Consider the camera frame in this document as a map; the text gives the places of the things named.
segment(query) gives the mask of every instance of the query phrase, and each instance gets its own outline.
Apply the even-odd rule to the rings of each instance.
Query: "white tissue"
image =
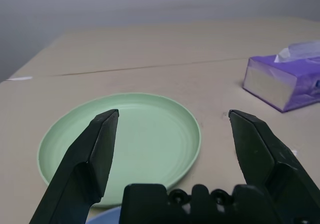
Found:
[[[291,44],[276,55],[274,62],[287,63],[316,57],[320,57],[320,40]]]

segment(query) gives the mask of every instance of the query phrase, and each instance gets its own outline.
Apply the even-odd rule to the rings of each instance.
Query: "tissue box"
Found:
[[[275,58],[251,57],[243,88],[280,112],[320,102],[320,57],[289,62]]]

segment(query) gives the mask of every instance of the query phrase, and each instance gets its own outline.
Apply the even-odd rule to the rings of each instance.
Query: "plate rim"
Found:
[[[193,159],[189,162],[189,164],[186,166],[186,168],[178,175],[176,176],[175,178],[172,179],[172,181],[170,183],[168,183],[166,185],[166,188],[167,189],[170,189],[172,188],[177,182],[179,182],[187,173],[188,171],[191,169],[191,167],[194,165],[194,163],[196,162],[198,156],[199,156],[199,153],[200,153],[200,148],[201,148],[201,144],[202,144],[202,134],[201,134],[201,128],[200,128],[200,125],[196,119],[196,117],[191,113],[191,111],[189,111],[184,105],[180,104],[179,102],[177,102],[176,100],[174,99],[171,99],[169,97],[166,97],[166,96],[163,96],[163,95],[158,95],[158,94],[151,94],[151,93],[147,93],[147,92],[118,92],[118,93],[115,93],[115,94],[111,94],[111,95],[104,95],[104,96],[100,96],[98,98],[95,98],[95,99],[92,99],[92,100],[89,100],[89,101],[86,101],[82,104],[79,104],[77,105],[76,107],[72,108],[71,110],[69,110],[66,114],[64,114],[63,116],[59,117],[58,120],[56,120],[51,126],[50,128],[46,131],[46,133],[44,134],[44,136],[42,137],[41,141],[40,141],[40,144],[38,146],[38,150],[37,150],[37,153],[36,153],[36,164],[37,164],[37,168],[38,168],[38,171],[40,173],[40,176],[42,178],[42,180],[44,181],[44,183],[49,186],[49,182],[48,180],[45,178],[45,176],[43,175],[42,171],[41,171],[41,167],[40,167],[40,161],[39,161],[39,155],[40,155],[40,149],[44,143],[44,139],[45,137],[48,135],[48,133],[51,131],[51,129],[53,128],[53,126],[55,124],[57,124],[58,121],[61,120],[61,118],[65,117],[66,115],[68,115],[69,113],[71,113],[72,111],[76,110],[77,108],[79,107],[82,107],[84,105],[87,105],[88,103],[91,103],[91,102],[95,102],[95,101],[98,101],[98,100],[101,100],[101,99],[104,99],[104,98],[109,98],[109,97],[114,97],[114,96],[124,96],[124,95],[146,95],[146,96],[153,96],[153,97],[157,97],[157,98],[163,98],[163,99],[166,99],[168,101],[171,101],[171,102],[174,102],[175,104],[179,105],[181,108],[183,108],[184,110],[187,111],[187,113],[191,116],[192,120],[195,122],[196,124],[196,127],[197,127],[197,133],[199,135],[199,139],[198,139],[198,142],[197,142],[197,150],[194,154],[194,157]],[[95,207],[112,207],[112,206],[117,206],[117,205],[121,205],[121,202],[120,203],[114,203],[114,204],[110,204],[110,205],[105,205],[105,204],[100,204],[99,203],[96,203],[94,204]]]

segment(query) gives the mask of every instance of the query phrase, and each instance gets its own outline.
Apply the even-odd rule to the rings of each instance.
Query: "table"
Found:
[[[229,109],[248,112],[266,121],[280,140],[290,149],[297,150],[298,160],[320,187],[317,168],[320,162],[320,105],[281,114],[241,88],[247,61],[247,58],[238,58],[144,68],[132,66],[72,75],[58,75],[66,70],[63,68],[55,69],[57,75],[46,74],[45,69],[34,75],[31,61],[23,73],[27,75],[28,71],[28,75],[34,75],[33,79],[0,84],[2,222],[27,223],[39,204],[47,187],[38,172],[37,150],[50,126],[84,102],[123,92],[167,96],[184,105],[196,117],[202,133],[200,154],[189,173],[177,184],[188,193],[198,183],[210,190],[221,188],[229,193],[234,185],[245,183],[235,153],[230,121],[226,117]],[[89,217],[101,211],[93,208]]]
[[[319,22],[294,17],[199,21],[74,31],[13,77],[43,77],[274,55],[320,39]]]

